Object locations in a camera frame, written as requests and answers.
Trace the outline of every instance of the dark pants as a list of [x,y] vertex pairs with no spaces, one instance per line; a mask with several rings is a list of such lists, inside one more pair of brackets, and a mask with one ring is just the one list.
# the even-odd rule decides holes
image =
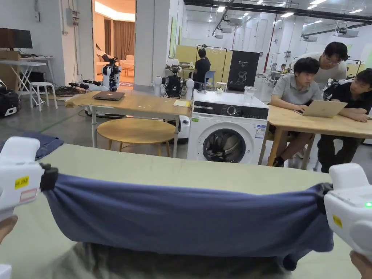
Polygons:
[[[334,154],[334,140],[342,140],[342,148]],[[328,173],[333,165],[350,163],[362,140],[359,138],[321,135],[318,141],[318,160],[322,164],[322,172]]]

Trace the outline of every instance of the table leg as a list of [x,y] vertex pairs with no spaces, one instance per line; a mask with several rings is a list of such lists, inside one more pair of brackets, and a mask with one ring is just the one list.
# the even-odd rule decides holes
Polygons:
[[275,157],[276,157],[276,152],[278,151],[279,142],[280,142],[280,138],[282,137],[283,131],[284,131],[283,128],[276,127],[275,134],[274,134],[273,146],[271,148],[269,159],[267,160],[267,165],[270,166],[270,167],[272,167],[273,164],[274,164],[274,160],[275,160]]
[[315,138],[315,135],[311,137],[309,143],[307,144],[306,152],[305,152],[304,158],[302,159],[302,163],[301,163],[301,170],[307,169],[307,164],[309,163],[310,152],[312,149],[312,145],[314,143],[314,138]]
[[177,142],[178,142],[178,127],[179,127],[180,117],[176,119],[176,128],[174,130],[174,143],[173,143],[173,158],[177,157]]
[[90,111],[92,112],[92,141],[93,147],[97,148],[97,116],[96,116],[96,107],[91,106]]

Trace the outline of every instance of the yellow notepad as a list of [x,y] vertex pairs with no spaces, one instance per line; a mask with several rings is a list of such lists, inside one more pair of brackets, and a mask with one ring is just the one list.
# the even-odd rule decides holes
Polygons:
[[176,100],[173,106],[183,106],[183,107],[189,108],[191,106],[191,101]]

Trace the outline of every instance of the wooden table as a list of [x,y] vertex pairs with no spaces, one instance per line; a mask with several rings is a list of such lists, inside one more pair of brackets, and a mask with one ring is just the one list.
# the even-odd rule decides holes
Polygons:
[[173,106],[175,99],[155,97],[145,92],[124,90],[125,96],[118,102],[95,100],[93,96],[98,91],[78,95],[65,102],[67,108],[74,106],[89,107],[92,111],[92,140],[93,147],[97,147],[97,117],[96,112],[133,115],[143,118],[157,118],[176,122],[174,131],[173,157],[177,154],[178,127],[180,115],[190,117],[191,108]]
[[[357,122],[341,115],[336,115],[334,118],[303,116],[289,109],[269,106],[268,122],[270,125],[276,126],[273,147],[271,148],[267,163],[268,166],[272,166],[274,163],[283,131],[307,132],[353,138],[372,138],[372,121],[368,121],[367,123]],[[267,132],[268,127],[266,129],[263,146],[266,143]]]

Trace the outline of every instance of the washing machine display panel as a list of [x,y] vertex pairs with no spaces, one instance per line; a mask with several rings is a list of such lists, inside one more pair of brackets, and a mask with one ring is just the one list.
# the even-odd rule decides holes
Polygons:
[[269,114],[268,108],[225,105],[200,101],[195,101],[193,111],[198,113],[253,119],[267,119]]

